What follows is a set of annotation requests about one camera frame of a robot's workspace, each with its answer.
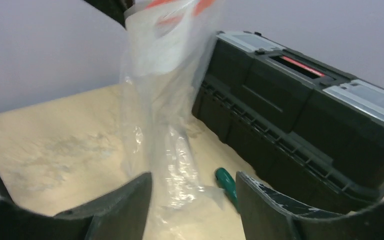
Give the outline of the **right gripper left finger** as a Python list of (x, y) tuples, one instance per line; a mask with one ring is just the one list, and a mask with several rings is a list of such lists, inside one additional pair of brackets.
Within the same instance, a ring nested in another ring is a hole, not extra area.
[(0, 240), (141, 240), (153, 189), (150, 172), (54, 216), (0, 198)]

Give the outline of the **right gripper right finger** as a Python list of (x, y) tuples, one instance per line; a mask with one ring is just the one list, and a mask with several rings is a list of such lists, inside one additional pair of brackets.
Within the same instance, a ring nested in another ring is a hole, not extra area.
[(340, 214), (302, 203), (244, 172), (235, 179), (247, 240), (384, 240), (384, 201)]

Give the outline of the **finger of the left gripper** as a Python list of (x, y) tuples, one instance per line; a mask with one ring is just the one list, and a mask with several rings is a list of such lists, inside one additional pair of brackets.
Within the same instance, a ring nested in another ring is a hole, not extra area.
[(125, 27), (124, 13), (132, 7), (135, 0), (83, 0), (106, 16), (110, 17), (122, 27)]

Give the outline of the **clear orange-zip bag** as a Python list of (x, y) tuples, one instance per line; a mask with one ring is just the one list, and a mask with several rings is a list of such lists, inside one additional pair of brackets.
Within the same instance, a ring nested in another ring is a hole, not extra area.
[(199, 240), (224, 192), (205, 185), (187, 135), (216, 44), (221, 0), (149, 0), (126, 11), (120, 133), (127, 175), (152, 175), (146, 240)]

